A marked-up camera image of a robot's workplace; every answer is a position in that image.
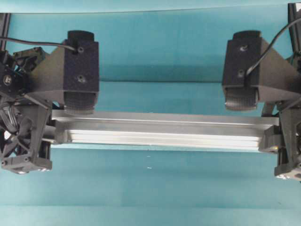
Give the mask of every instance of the aluminum rail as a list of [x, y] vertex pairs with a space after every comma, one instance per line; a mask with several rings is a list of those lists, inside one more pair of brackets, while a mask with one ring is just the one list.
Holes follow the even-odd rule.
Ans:
[[164, 145], [258, 150], [264, 130], [278, 118], [161, 113], [95, 112], [72, 116], [53, 110], [61, 143]]

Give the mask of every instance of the screw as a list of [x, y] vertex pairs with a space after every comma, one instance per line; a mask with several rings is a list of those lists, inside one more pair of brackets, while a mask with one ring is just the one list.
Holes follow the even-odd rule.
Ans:
[[86, 83], [86, 78], [80, 74], [77, 76], [77, 81], [79, 81], [80, 83]]
[[4, 85], [10, 86], [12, 82], [13, 82], [13, 79], [11, 78], [11, 76], [9, 74], [4, 75], [4, 78], [3, 78]]
[[79, 53], [83, 53], [83, 52], [84, 52], [84, 48], [78, 47], [77, 51], [78, 51]]
[[24, 158], [24, 162], [29, 162], [30, 161], [30, 157], [25, 157]]
[[248, 49], [248, 45], [243, 45], [240, 47], [240, 51], [245, 52]]
[[244, 71], [244, 70], [239, 70], [239, 71], [238, 71], [238, 77], [239, 77], [239, 78], [243, 78], [244, 75], [245, 75], [245, 71]]

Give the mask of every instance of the teal background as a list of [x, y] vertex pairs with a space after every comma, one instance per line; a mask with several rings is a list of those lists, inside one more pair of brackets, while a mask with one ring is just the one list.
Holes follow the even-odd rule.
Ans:
[[[11, 17], [13, 38], [60, 42], [68, 30], [95, 33], [100, 42], [99, 111], [260, 115], [260, 108], [236, 113], [223, 106], [226, 44], [234, 32], [246, 29], [261, 30], [271, 41], [287, 23], [286, 1], [91, 2], [4, 0], [0, 6], [23, 13], [132, 11]], [[133, 12], [178, 8], [199, 9]], [[26, 47], [7, 44], [10, 52]], [[288, 32], [275, 49], [283, 57], [291, 55]], [[273, 177], [276, 156], [173, 150], [179, 149], [67, 145], [52, 149], [50, 172], [20, 176], [1, 170], [0, 224], [300, 223], [301, 184]]]

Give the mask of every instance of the wire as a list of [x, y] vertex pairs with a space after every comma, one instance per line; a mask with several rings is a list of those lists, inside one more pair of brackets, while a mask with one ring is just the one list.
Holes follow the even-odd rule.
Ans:
[[259, 60], [253, 64], [249, 69], [246, 71], [246, 75], [248, 76], [258, 65], [259, 63], [266, 57], [266, 55], [270, 52], [273, 45], [275, 44], [276, 40], [279, 38], [279, 36], [287, 29], [296, 24], [297, 22], [301, 21], [301, 18], [295, 19], [292, 22], [288, 23], [286, 26], [284, 26], [273, 38], [272, 42], [269, 44], [267, 49], [264, 51], [264, 53], [260, 56]]
[[74, 51], [74, 52], [77, 51], [72, 46], [68, 46], [68, 45], [64, 45], [64, 44], [60, 44], [60, 43], [55, 43], [55, 42], [25, 41], [25, 40], [21, 40], [21, 39], [14, 39], [14, 38], [3, 37], [3, 36], [0, 36], [0, 40], [12, 41], [12, 42], [16, 42], [16, 43], [21, 43], [21, 44], [25, 44], [25, 45], [33, 45], [33, 46], [57, 46], [57, 47], [62, 47], [62, 48], [69, 49], [69, 50]]

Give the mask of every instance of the hex screw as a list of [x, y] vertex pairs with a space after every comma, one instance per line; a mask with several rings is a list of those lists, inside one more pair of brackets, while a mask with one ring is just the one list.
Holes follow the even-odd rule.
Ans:
[[4, 85], [10, 86], [12, 82], [13, 82], [13, 79], [9, 74], [4, 75], [4, 77], [3, 77]]
[[29, 162], [30, 161], [30, 157], [25, 157], [24, 158], [24, 162]]
[[244, 70], [239, 70], [239, 71], [238, 71], [238, 77], [239, 77], [239, 78], [243, 78], [244, 75], [245, 75], [245, 71], [244, 71]]
[[83, 53], [85, 50], [84, 50], [84, 48], [82, 48], [82, 47], [78, 47], [78, 49], [77, 49], [77, 52], [78, 53]]
[[86, 78], [80, 74], [77, 76], [77, 81], [80, 83], [86, 83]]

